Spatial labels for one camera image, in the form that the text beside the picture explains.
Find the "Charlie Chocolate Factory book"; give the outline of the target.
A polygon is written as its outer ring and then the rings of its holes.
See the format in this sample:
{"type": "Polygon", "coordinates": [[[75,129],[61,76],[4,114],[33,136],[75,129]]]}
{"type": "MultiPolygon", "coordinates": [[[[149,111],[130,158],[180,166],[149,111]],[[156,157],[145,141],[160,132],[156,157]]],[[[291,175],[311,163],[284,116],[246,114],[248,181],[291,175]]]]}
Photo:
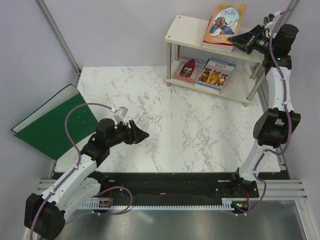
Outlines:
{"type": "Polygon", "coordinates": [[[225,53],[231,53],[233,50],[233,45],[202,45],[201,48],[205,50],[210,51],[216,51],[216,52],[225,52],[225,53]]]}

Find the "orange Charlie portrait book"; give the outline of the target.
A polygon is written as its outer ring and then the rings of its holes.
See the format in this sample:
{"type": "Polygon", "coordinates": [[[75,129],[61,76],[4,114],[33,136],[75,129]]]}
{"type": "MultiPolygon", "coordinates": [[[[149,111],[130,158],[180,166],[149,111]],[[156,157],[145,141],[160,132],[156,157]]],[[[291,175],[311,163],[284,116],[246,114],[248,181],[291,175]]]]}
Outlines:
{"type": "Polygon", "coordinates": [[[232,46],[228,38],[238,34],[247,4],[217,4],[207,25],[202,43],[232,46]]]}

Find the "red 13-Storey Treehouse book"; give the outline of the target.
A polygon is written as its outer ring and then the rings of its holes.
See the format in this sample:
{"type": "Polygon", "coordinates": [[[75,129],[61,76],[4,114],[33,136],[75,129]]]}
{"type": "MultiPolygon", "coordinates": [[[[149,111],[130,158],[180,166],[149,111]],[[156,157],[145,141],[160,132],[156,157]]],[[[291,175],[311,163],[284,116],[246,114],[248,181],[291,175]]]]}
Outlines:
{"type": "Polygon", "coordinates": [[[233,37],[235,32],[230,26],[227,25],[225,17],[217,17],[211,20],[207,26],[206,32],[204,34],[202,45],[233,45],[227,38],[233,37]]]}

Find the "Why Do Dogs Bark book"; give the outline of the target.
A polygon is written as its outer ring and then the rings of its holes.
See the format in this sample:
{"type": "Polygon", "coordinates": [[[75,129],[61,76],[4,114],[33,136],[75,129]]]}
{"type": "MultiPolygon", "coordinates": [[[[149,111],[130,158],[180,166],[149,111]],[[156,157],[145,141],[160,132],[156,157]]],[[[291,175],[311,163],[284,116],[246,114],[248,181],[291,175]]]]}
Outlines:
{"type": "Polygon", "coordinates": [[[235,67],[234,63],[210,58],[199,72],[194,84],[213,90],[215,94],[219,95],[235,67]]]}

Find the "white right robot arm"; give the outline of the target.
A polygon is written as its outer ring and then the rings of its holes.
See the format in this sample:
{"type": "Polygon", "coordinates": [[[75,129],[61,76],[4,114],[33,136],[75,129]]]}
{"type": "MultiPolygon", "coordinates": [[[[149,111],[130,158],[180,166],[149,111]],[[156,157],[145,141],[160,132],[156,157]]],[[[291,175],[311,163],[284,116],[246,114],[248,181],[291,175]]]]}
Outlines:
{"type": "Polygon", "coordinates": [[[264,26],[257,25],[246,33],[227,39],[248,55],[254,50],[264,55],[262,66],[269,87],[269,108],[254,126],[253,147],[229,181],[229,191],[235,197],[253,189],[265,155],[274,154],[280,145],[288,147],[291,135],[301,121],[301,115],[294,111],[290,98],[292,60],[289,52],[298,32],[294,25],[283,24],[277,34],[267,37],[264,26]]]}

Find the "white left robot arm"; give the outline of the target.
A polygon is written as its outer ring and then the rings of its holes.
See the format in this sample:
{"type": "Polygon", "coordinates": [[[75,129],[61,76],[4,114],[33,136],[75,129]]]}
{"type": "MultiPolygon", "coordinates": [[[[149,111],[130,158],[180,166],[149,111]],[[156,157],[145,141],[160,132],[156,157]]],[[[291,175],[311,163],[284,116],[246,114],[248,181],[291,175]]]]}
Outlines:
{"type": "Polygon", "coordinates": [[[110,118],[100,120],[80,151],[80,158],[48,189],[27,198],[24,226],[30,230],[29,238],[37,233],[54,240],[82,204],[92,197],[106,196],[110,185],[97,168],[110,155],[110,149],[121,143],[138,144],[149,136],[133,120],[118,124],[110,118]]]}

